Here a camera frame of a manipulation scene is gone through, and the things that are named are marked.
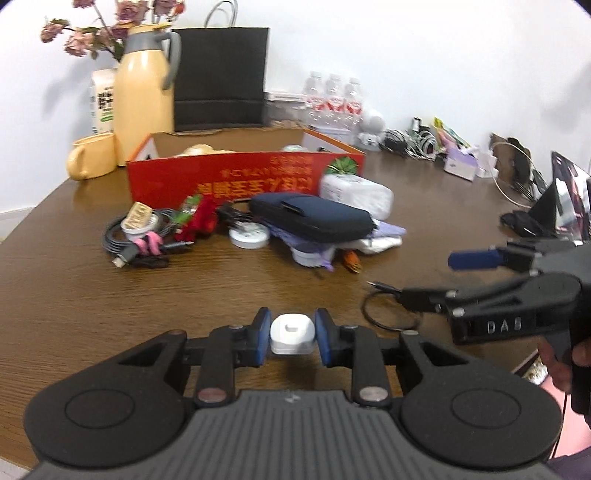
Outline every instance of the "water bottle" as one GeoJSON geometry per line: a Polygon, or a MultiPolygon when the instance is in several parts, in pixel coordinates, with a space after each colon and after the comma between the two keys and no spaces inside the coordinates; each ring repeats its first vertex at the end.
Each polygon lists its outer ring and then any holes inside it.
{"type": "Polygon", "coordinates": [[[345,98],[340,83],[340,76],[330,74],[324,85],[324,125],[331,128],[342,128],[343,107],[345,98]]]}
{"type": "Polygon", "coordinates": [[[361,121],[363,111],[363,96],[359,80],[351,78],[345,86],[345,113],[343,123],[345,128],[356,130],[361,121]]]}
{"type": "Polygon", "coordinates": [[[318,125],[322,121],[324,99],[322,98],[322,77],[319,72],[310,72],[302,93],[306,96],[306,125],[318,125]]]}

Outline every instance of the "yellow mug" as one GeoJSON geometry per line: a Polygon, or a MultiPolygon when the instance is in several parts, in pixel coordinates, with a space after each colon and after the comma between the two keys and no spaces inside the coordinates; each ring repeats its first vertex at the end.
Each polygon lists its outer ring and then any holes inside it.
{"type": "Polygon", "coordinates": [[[113,133],[93,135],[75,141],[66,160],[66,170],[72,180],[94,179],[107,175],[116,167],[113,133]]]}

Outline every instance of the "small label tag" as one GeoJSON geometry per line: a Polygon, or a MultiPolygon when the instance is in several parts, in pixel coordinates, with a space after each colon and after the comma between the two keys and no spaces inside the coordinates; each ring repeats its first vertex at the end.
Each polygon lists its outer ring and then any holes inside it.
{"type": "Polygon", "coordinates": [[[135,202],[127,214],[123,226],[129,230],[137,230],[148,225],[152,209],[140,202],[135,202]]]}

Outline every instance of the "white tissue pack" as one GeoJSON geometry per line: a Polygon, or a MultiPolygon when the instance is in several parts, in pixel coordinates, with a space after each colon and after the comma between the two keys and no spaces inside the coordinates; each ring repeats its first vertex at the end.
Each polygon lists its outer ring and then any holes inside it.
{"type": "Polygon", "coordinates": [[[357,175],[324,175],[320,196],[369,212],[376,220],[385,220],[392,210],[392,190],[357,175]]]}

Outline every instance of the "gray thermos handle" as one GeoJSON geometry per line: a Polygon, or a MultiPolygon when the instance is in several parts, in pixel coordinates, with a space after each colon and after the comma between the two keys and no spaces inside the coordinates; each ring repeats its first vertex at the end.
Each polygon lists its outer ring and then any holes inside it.
{"type": "Polygon", "coordinates": [[[181,36],[176,32],[162,32],[156,34],[156,41],[170,40],[170,49],[168,51],[168,61],[170,69],[162,81],[162,90],[169,90],[177,77],[178,66],[181,63],[181,36]]]}

